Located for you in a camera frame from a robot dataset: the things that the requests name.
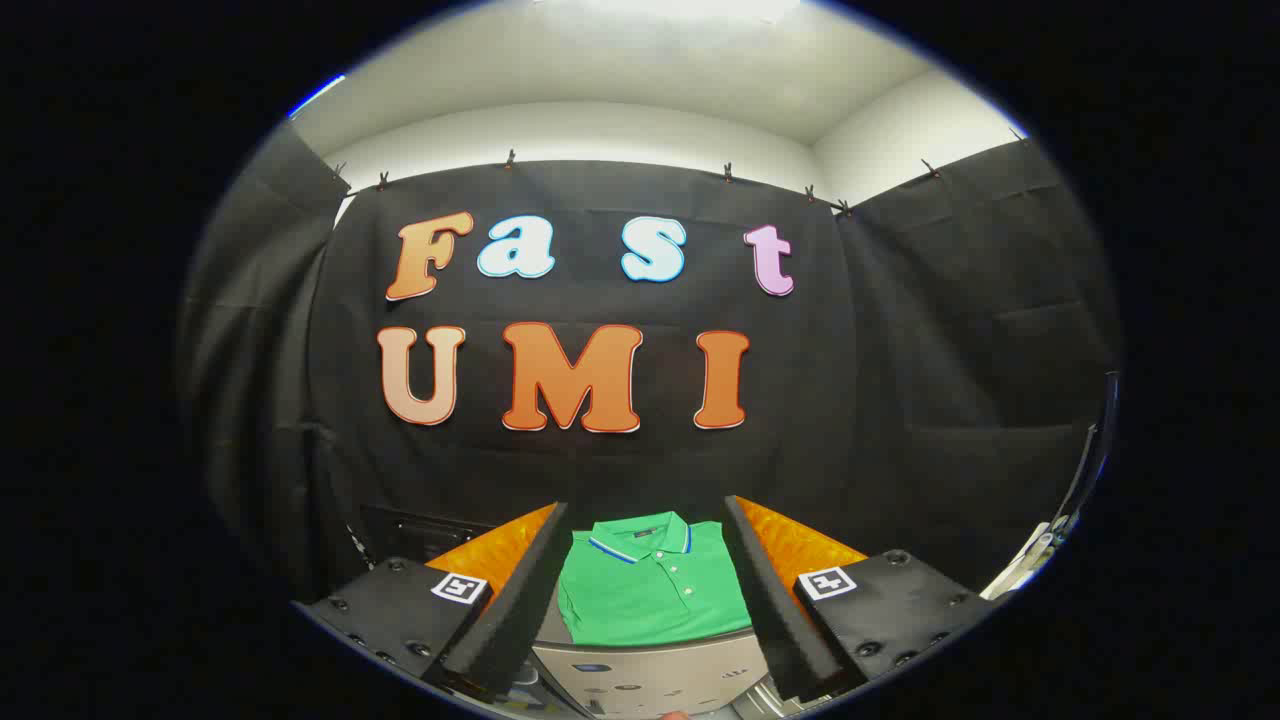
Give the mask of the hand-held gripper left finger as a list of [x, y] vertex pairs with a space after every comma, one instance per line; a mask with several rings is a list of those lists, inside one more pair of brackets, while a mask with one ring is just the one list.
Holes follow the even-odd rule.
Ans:
[[415, 685], [493, 701], [532, 652], [570, 544], [570, 506], [548, 503], [430, 561], [385, 553], [294, 607]]

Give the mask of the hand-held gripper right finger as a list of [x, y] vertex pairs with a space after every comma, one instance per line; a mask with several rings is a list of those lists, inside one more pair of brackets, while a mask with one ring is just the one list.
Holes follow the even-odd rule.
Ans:
[[996, 610], [914, 553], [867, 556], [736, 495], [724, 498], [724, 542], [785, 700], [883, 685]]

